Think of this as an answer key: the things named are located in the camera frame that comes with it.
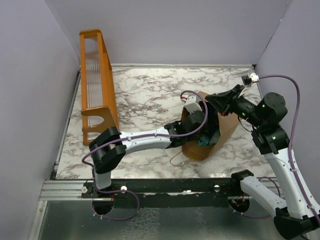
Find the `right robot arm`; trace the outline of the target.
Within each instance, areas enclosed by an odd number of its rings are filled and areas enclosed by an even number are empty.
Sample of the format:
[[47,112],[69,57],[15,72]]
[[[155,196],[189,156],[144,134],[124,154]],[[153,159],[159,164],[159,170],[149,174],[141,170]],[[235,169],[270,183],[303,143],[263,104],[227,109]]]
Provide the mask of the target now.
[[252,125],[252,140],[271,166],[284,198],[261,184],[247,170],[232,174],[229,189],[236,195],[248,194],[272,217],[279,234],[292,240],[319,228],[320,205],[311,197],[280,121],[288,110],[283,96],[267,93],[258,104],[247,100],[243,85],[229,91],[210,94],[205,100],[222,116],[236,114]]

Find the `brown paper bag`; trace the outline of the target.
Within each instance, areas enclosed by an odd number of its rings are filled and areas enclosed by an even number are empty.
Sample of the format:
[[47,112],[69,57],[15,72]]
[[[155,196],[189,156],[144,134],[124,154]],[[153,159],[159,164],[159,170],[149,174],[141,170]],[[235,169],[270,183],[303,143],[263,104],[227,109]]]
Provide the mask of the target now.
[[207,123],[201,129],[197,139],[186,142],[181,153],[191,162],[202,162],[212,156],[230,139],[239,125],[237,115],[230,113],[222,116],[208,101],[199,102],[199,106],[208,109]]

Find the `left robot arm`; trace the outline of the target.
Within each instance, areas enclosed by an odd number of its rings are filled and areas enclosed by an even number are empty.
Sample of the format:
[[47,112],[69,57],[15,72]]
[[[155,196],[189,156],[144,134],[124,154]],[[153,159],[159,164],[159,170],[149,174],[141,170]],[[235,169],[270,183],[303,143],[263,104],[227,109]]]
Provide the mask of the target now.
[[111,190],[111,172],[122,158],[131,153],[150,149],[170,149],[184,146],[188,142],[208,144],[218,129],[218,115],[214,107],[190,95],[183,107],[184,117],[180,121],[143,132],[119,132],[113,126],[101,133],[89,144],[89,150],[110,143],[94,152],[93,191],[97,196],[106,197]]

